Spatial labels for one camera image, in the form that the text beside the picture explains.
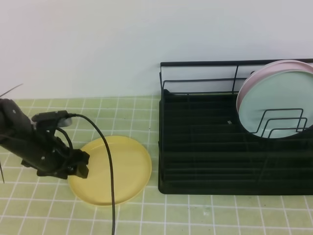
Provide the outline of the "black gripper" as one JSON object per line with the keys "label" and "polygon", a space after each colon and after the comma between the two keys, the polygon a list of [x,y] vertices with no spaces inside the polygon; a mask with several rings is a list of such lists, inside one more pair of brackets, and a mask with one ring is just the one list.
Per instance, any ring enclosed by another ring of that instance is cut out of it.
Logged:
{"label": "black gripper", "polygon": [[31,137],[26,142],[26,156],[22,158],[21,165],[37,170],[38,176],[51,176],[59,179],[67,179],[72,167],[67,169],[65,163],[70,156],[74,167],[74,176],[87,178],[89,169],[89,154],[81,149],[73,149],[68,134],[61,128],[56,130],[63,134],[69,146],[66,146],[59,137],[54,136],[55,131],[33,129]]}

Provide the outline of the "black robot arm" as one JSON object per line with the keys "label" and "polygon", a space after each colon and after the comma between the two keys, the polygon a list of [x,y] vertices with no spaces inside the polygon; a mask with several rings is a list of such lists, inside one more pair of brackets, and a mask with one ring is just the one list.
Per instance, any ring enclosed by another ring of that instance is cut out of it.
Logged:
{"label": "black robot arm", "polygon": [[62,129],[71,125],[67,111],[39,113],[29,118],[10,99],[0,101],[0,145],[22,159],[38,176],[87,178],[89,154],[73,148]]}

